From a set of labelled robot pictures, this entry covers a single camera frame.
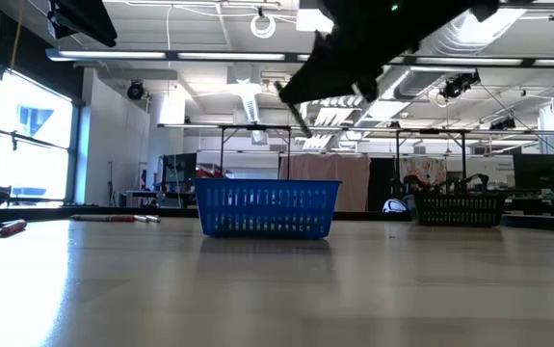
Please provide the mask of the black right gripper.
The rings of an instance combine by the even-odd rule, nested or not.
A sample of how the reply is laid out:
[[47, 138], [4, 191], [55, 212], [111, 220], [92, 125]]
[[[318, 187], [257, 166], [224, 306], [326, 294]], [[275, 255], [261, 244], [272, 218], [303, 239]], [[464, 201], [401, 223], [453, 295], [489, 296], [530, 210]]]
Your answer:
[[364, 49], [377, 43], [380, 51], [371, 56], [384, 64], [467, 11], [484, 20], [498, 10], [498, 0], [321, 0], [321, 10], [332, 31], [315, 35], [307, 60], [279, 88], [285, 104], [354, 93], [373, 102], [377, 77], [356, 69]]

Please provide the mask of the white ceiling pipes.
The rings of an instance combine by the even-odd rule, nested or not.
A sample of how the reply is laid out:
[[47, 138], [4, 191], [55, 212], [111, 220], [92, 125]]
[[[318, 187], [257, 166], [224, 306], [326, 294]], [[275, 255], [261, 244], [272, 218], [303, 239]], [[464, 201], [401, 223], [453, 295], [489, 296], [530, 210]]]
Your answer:
[[312, 130], [313, 136], [295, 138], [295, 143], [303, 150], [327, 149], [332, 140], [354, 142], [368, 135], [368, 132], [355, 132], [354, 128], [388, 127], [404, 112], [411, 102], [397, 99], [380, 99], [367, 104], [361, 96], [346, 95], [309, 101], [299, 106], [299, 111], [309, 128], [311, 127], [350, 127], [346, 136], [338, 130]]

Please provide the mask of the black round ceiling spotlight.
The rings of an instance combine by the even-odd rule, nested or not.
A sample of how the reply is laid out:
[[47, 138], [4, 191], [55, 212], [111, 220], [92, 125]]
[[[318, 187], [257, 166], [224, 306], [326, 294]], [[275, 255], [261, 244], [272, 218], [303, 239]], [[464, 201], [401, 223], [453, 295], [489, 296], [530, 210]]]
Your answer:
[[129, 88], [127, 89], [126, 95], [130, 100], [142, 100], [145, 95], [143, 82], [141, 80], [132, 81]]

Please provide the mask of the black overhead light bar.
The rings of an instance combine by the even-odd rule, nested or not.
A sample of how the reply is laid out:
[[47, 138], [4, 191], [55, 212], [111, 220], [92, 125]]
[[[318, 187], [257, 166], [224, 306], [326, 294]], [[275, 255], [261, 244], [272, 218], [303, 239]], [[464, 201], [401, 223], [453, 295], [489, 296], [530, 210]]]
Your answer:
[[[163, 62], [221, 62], [221, 63], [279, 63], [302, 64], [310, 57], [303, 53], [266, 53], [233, 51], [158, 51], [158, 50], [61, 50], [48, 48], [46, 57], [54, 62], [79, 61], [163, 61]], [[384, 66], [403, 67], [493, 67], [493, 68], [554, 68], [554, 57], [488, 57], [488, 56], [429, 56], [400, 55]]]

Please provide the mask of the pink curtain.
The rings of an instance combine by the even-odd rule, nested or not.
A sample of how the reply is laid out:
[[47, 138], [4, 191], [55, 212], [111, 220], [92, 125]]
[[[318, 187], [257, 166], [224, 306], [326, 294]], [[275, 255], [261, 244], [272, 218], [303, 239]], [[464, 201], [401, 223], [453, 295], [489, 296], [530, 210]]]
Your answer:
[[366, 155], [298, 154], [280, 158], [281, 179], [338, 180], [335, 210], [365, 212], [371, 159]]

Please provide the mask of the black ceiling spotlight cluster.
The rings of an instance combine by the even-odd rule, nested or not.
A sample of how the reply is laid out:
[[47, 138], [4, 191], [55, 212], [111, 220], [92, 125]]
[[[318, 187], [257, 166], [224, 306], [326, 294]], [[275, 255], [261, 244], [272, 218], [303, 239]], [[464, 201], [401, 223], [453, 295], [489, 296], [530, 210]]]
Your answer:
[[447, 79], [445, 86], [440, 90], [439, 94], [444, 99], [458, 98], [480, 82], [481, 79], [477, 70], [470, 73], [461, 73], [454, 78]]

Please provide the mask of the floral curtain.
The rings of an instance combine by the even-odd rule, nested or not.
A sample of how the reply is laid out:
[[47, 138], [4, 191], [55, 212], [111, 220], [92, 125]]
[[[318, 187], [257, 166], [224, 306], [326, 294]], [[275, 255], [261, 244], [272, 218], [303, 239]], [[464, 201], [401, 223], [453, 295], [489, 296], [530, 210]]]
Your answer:
[[399, 179], [404, 193], [440, 193], [447, 179], [447, 163], [431, 157], [406, 157], [399, 160]]

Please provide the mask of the bright window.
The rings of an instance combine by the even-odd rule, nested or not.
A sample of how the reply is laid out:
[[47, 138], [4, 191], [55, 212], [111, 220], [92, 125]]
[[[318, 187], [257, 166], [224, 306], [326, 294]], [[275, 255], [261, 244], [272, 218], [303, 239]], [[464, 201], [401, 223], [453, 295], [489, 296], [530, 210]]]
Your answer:
[[72, 100], [16, 71], [0, 78], [0, 188], [28, 202], [67, 195]]

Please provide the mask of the blue plastic basket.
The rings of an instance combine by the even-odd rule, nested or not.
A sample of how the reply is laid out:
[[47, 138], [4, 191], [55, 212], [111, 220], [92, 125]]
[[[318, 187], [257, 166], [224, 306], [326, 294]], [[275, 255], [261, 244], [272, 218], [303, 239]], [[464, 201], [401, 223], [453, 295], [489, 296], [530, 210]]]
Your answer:
[[330, 233], [338, 180], [194, 180], [204, 235], [323, 239]]

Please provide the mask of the black plastic basket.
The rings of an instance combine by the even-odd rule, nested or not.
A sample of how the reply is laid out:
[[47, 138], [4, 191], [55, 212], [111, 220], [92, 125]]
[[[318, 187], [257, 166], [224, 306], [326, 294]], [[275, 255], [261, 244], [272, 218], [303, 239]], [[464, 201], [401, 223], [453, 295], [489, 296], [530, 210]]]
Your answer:
[[427, 227], [497, 227], [506, 198], [500, 195], [441, 195], [417, 192], [405, 196], [411, 218]]

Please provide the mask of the white desk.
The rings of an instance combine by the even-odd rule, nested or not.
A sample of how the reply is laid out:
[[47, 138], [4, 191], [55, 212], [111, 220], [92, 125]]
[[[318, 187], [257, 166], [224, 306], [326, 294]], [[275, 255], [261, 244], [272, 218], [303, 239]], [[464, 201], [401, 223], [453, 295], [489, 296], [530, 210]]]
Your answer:
[[194, 208], [197, 205], [194, 193], [129, 190], [119, 193], [118, 205], [129, 208]]

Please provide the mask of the large black monitor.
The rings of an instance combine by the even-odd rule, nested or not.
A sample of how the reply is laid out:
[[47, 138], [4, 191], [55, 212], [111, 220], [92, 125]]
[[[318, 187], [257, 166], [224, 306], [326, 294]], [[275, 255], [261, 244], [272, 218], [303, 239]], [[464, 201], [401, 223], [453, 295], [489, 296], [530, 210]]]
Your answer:
[[516, 189], [554, 191], [554, 154], [515, 154], [513, 159]]

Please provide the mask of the black metal frame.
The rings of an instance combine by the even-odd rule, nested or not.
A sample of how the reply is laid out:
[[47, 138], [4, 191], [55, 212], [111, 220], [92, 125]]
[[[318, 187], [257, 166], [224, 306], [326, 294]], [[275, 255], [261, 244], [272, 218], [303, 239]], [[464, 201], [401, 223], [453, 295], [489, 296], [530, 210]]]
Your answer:
[[447, 129], [447, 128], [393, 128], [396, 141], [396, 158], [394, 159], [394, 174], [392, 188], [393, 192], [400, 196], [403, 193], [402, 182], [400, 179], [400, 146], [406, 141], [406, 138], [401, 139], [402, 133], [406, 134], [419, 134], [419, 135], [440, 135], [446, 134], [449, 139], [458, 144], [462, 149], [462, 181], [466, 180], [466, 149], [465, 139], [469, 130], [463, 128]]
[[227, 141], [239, 130], [247, 130], [249, 132], [261, 131], [269, 132], [273, 131], [279, 135], [281, 140], [285, 143], [286, 150], [235, 150], [236, 154], [276, 154], [280, 156], [285, 153], [287, 156], [287, 178], [290, 178], [290, 165], [291, 165], [291, 142], [292, 142], [292, 130], [289, 125], [265, 125], [259, 123], [250, 124], [219, 124], [218, 128], [221, 130], [220, 139], [220, 167], [222, 169], [222, 176], [226, 176], [226, 169], [224, 167], [224, 145]]

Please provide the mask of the silver ventilation duct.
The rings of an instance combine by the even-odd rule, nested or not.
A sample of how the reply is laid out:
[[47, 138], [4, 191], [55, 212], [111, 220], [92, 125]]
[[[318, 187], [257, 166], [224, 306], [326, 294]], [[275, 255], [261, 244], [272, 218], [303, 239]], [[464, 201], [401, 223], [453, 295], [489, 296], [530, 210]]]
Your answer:
[[[422, 40], [418, 50], [422, 55], [475, 56], [503, 36], [526, 13], [522, 8], [473, 8]], [[394, 83], [383, 95], [410, 101], [426, 92], [445, 72], [416, 71], [411, 67], [392, 67], [383, 78]]]

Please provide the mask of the black aluminium table frame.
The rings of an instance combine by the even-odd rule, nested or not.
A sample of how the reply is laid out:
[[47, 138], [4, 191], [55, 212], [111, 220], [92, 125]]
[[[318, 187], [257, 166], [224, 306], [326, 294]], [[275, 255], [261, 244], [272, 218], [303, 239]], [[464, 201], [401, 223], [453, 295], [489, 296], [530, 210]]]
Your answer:
[[[197, 218], [196, 209], [144, 209], [97, 206], [12, 206], [0, 208], [0, 223], [15, 219], [26, 221], [48, 221], [68, 219], [72, 215], [157, 215], [162, 218]], [[410, 222], [408, 214], [386, 214], [382, 212], [334, 212], [335, 221], [356, 222]], [[534, 215], [503, 215], [502, 227], [530, 228], [554, 231], [554, 217]]]

